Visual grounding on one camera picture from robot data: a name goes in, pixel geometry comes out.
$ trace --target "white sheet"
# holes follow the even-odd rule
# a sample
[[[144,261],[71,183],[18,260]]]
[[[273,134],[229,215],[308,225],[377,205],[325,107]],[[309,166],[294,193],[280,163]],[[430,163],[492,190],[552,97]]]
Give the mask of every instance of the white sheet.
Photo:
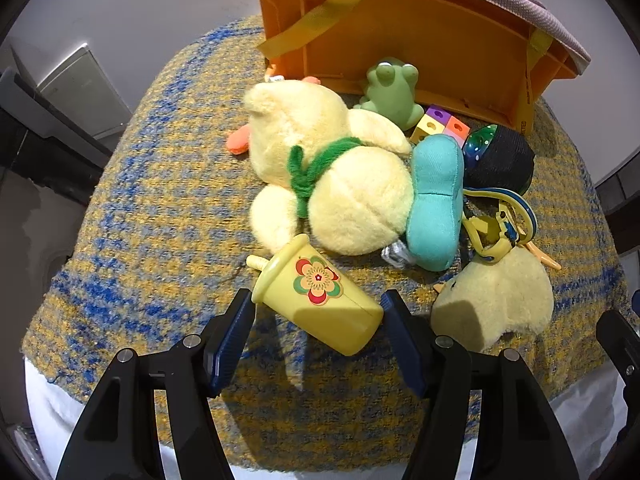
[[[44,460],[55,478],[71,432],[82,412],[73,400],[25,360],[25,383],[33,429]],[[586,480],[600,465],[625,425],[624,383],[614,366],[607,362],[582,378],[551,402],[569,447],[574,454],[580,478]],[[456,480],[471,475],[476,440],[462,450]],[[179,480],[174,450],[160,446],[166,480]],[[395,480],[402,478],[405,464],[352,472],[270,472],[232,466],[236,480]]]

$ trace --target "yellow sippy cup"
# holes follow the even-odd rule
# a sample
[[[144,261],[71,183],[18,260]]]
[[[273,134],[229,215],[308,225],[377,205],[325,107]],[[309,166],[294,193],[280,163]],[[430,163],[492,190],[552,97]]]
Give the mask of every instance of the yellow sippy cup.
[[[382,307],[323,258],[301,234],[271,260],[251,255],[260,270],[251,300],[264,303],[344,355],[360,351],[382,321]]]

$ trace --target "frog toy eye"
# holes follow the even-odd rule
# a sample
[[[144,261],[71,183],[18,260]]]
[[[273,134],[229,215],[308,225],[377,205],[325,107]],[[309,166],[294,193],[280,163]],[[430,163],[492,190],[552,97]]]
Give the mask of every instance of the frog toy eye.
[[[396,70],[391,63],[383,61],[378,63],[376,75],[378,76],[379,81],[387,83],[393,81],[394,76],[396,75]]]
[[[402,75],[411,84],[418,81],[418,69],[410,63],[402,65]]]

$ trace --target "bed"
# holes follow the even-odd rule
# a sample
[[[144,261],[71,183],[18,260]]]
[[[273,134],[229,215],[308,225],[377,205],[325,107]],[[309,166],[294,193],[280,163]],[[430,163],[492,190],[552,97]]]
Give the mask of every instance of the bed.
[[[162,70],[108,163],[74,256],[31,321],[22,345],[28,399],[52,473],[113,355],[124,347],[161,351],[199,332],[238,288],[251,288],[246,256],[267,256],[246,220],[262,184],[245,156],[224,149],[247,120],[244,92],[263,78],[255,49],[262,38],[260,17],[234,22]],[[625,419],[622,382],[605,363],[595,323],[609,308],[633,315],[593,184],[543,101],[529,143],[536,244],[562,264],[548,272],[554,316],[541,336],[512,335],[489,352],[512,347],[523,355],[587,478]],[[413,311],[435,298],[439,276],[391,268],[378,254],[331,257],[375,298],[397,288]],[[457,259],[447,272],[460,268]],[[163,396],[156,407],[167,478],[178,478]],[[257,309],[231,386],[210,407],[236,478],[400,478],[423,410],[382,330],[347,358],[266,307]],[[476,399],[470,435],[478,414]],[[474,443],[465,444],[460,478],[468,478]]]

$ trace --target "yellow strap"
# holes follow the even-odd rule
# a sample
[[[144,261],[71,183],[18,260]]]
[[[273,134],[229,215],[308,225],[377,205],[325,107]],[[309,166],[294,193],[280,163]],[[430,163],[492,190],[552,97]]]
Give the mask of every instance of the yellow strap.
[[[326,0],[306,13],[296,23],[277,36],[258,46],[269,60],[302,48],[322,33],[328,31],[360,0]]]
[[[518,92],[518,107],[516,108],[516,116],[514,126],[520,129],[523,135],[531,131],[533,122],[533,96],[531,95],[531,71],[538,63],[540,58],[549,50],[554,39],[543,30],[537,28],[531,33],[529,43],[527,43],[527,67],[525,69],[524,79],[520,85]]]

